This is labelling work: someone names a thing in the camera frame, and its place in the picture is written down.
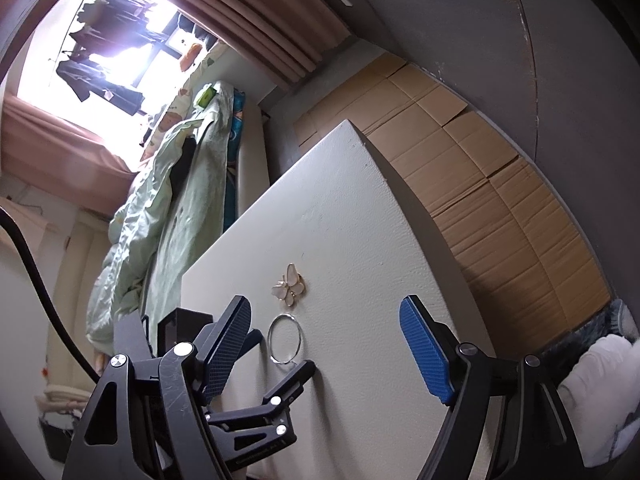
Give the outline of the black jewelry box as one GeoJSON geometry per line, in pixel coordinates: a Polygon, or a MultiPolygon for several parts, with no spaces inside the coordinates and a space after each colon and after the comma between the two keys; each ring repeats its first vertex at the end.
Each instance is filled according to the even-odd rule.
{"type": "Polygon", "coordinates": [[[163,356],[179,342],[193,342],[201,329],[211,322],[211,314],[175,308],[157,324],[157,355],[163,356]]]}

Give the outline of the butterfly shell brooch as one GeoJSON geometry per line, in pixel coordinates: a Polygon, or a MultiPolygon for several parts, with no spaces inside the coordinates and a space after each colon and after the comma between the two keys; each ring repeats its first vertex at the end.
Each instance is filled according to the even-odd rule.
{"type": "Polygon", "coordinates": [[[289,263],[280,281],[271,287],[271,295],[281,301],[288,309],[294,307],[296,300],[306,292],[303,277],[294,263],[289,263]]]}

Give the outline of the light green duvet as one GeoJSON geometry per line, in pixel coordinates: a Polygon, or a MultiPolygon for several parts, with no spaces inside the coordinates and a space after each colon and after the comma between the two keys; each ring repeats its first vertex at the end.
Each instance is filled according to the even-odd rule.
{"type": "Polygon", "coordinates": [[[134,179],[134,186],[107,229],[111,247],[90,294],[86,337],[96,351],[114,352],[114,325],[140,306],[141,281],[158,245],[171,203],[170,174],[199,119],[178,122],[134,179]]]}

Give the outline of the white low table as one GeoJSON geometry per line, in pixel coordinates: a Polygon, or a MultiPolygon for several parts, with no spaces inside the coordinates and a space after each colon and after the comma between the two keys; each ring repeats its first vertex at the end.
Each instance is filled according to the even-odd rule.
{"type": "Polygon", "coordinates": [[[480,310],[435,222],[349,122],[307,152],[183,275],[183,307],[220,315],[234,296],[271,337],[235,363],[216,408],[250,408],[290,369],[317,373],[293,403],[296,442],[257,479],[414,479],[446,416],[399,324],[418,296],[460,340],[492,352],[480,310]],[[306,292],[271,295],[289,263],[306,292]]]}

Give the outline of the flattened cardboard on floor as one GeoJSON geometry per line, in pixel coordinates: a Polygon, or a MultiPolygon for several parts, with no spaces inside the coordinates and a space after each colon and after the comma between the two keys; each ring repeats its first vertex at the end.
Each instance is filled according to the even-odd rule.
{"type": "Polygon", "coordinates": [[[298,146],[310,150],[343,120],[432,216],[500,356],[544,348],[610,302],[591,250],[548,184],[434,78],[382,54],[295,114],[298,146]]]}

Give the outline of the bed with green sheet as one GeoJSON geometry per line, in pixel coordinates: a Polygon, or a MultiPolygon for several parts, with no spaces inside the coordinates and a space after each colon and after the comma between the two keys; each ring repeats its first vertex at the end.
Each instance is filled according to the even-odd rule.
{"type": "Polygon", "coordinates": [[[212,102],[180,120],[199,119],[202,124],[184,142],[171,170],[168,216],[141,281],[140,306],[130,312],[148,318],[152,344],[158,322],[182,305],[183,274],[269,185],[260,178],[256,188],[249,188],[241,178],[242,170],[253,166],[241,151],[262,137],[250,133],[250,126],[262,123],[262,114],[232,84],[217,81],[212,88],[212,102]]]}

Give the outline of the left pink curtain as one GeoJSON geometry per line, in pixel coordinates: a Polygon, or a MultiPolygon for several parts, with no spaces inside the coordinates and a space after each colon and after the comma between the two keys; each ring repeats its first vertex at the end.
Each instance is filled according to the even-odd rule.
{"type": "Polygon", "coordinates": [[[111,216],[134,173],[94,133],[8,94],[2,102],[1,167],[76,206],[111,216]]]}

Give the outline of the pink curtain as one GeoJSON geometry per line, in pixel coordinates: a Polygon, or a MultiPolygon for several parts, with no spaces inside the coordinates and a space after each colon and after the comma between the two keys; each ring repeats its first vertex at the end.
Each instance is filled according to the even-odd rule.
{"type": "Polygon", "coordinates": [[[8,94],[2,102],[1,167],[76,206],[111,216],[134,173],[94,133],[8,94]]]}
{"type": "Polygon", "coordinates": [[[168,0],[282,89],[316,70],[349,36],[323,0],[168,0]]]}

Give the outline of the right pink curtain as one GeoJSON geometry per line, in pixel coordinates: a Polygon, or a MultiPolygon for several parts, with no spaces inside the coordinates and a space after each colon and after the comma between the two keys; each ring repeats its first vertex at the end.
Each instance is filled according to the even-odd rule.
{"type": "Polygon", "coordinates": [[[168,0],[282,89],[316,70],[349,36],[323,0],[168,0]]]}

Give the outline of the hanging dark clothes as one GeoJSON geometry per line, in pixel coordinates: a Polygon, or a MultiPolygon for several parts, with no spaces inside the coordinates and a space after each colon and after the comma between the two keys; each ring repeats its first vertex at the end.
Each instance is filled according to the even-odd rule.
{"type": "Polygon", "coordinates": [[[167,35],[148,29],[146,12],[150,9],[144,0],[94,0],[81,6],[77,13],[80,29],[68,34],[75,45],[56,68],[56,74],[79,101],[85,102],[95,94],[130,116],[140,112],[143,94],[111,81],[91,57],[112,58],[127,49],[163,44],[167,35]]]}

